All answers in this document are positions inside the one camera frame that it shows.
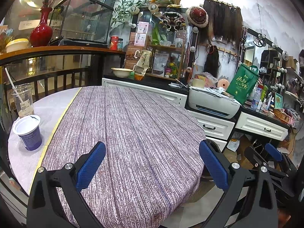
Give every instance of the striped tablecloth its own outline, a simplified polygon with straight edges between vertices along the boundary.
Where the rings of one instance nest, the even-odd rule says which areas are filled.
[[[196,191],[205,138],[197,120],[166,98],[130,88],[83,87],[41,165],[60,169],[104,142],[106,157],[81,191],[87,204],[106,228],[158,227]],[[76,222],[61,189],[59,196]]]

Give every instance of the red hat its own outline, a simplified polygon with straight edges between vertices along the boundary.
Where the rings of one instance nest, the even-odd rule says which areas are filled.
[[[202,7],[190,7],[187,9],[186,15],[188,21],[197,27],[204,28],[208,24],[208,14]]]

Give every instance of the yellow tablecloth edge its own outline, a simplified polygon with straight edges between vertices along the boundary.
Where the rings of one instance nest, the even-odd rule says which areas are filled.
[[[31,186],[29,188],[29,192],[31,192],[31,188],[32,188],[32,184],[34,182],[34,178],[36,176],[36,172],[37,172],[38,168],[41,167],[42,160],[43,160],[43,158],[45,156],[45,153],[47,152],[48,146],[49,146],[49,144],[50,144],[50,142],[51,142],[51,140],[52,140],[52,138],[53,138],[53,136],[54,136],[54,134],[55,134],[55,132],[56,132],[56,130],[57,130],[60,122],[61,122],[61,120],[63,119],[63,117],[64,117],[67,109],[70,107],[70,105],[72,104],[72,102],[74,101],[74,99],[76,98],[76,96],[78,95],[78,93],[80,92],[81,89],[82,89],[82,87],[79,88],[79,90],[77,91],[77,93],[75,94],[75,96],[71,99],[71,101],[67,105],[66,109],[63,111],[63,113],[61,114],[60,118],[58,119],[58,122],[56,123],[56,125],[55,125],[55,127],[54,127],[54,129],[53,129],[53,131],[52,131],[52,133],[51,133],[51,135],[49,137],[49,139],[47,140],[47,143],[45,144],[45,146],[44,146],[44,148],[43,148],[43,150],[41,152],[41,156],[39,158],[39,161],[37,163],[37,167],[35,169],[35,172],[34,172],[34,175],[33,175],[33,178],[32,178]]]

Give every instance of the blue gripper pad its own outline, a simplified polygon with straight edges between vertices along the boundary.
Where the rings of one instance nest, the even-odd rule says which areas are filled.
[[[283,160],[282,154],[270,143],[265,145],[265,150],[278,162]]]
[[[94,152],[78,171],[76,183],[76,189],[78,192],[89,186],[104,157],[105,145],[100,142]]]
[[[199,154],[216,186],[224,191],[228,190],[228,173],[204,141],[200,143]]]

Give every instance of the printer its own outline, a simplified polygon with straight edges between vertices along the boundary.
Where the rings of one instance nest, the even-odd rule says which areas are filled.
[[[212,92],[210,88],[196,87],[190,87],[189,89],[188,105],[192,109],[226,119],[232,118],[241,106],[235,99],[219,92]]]

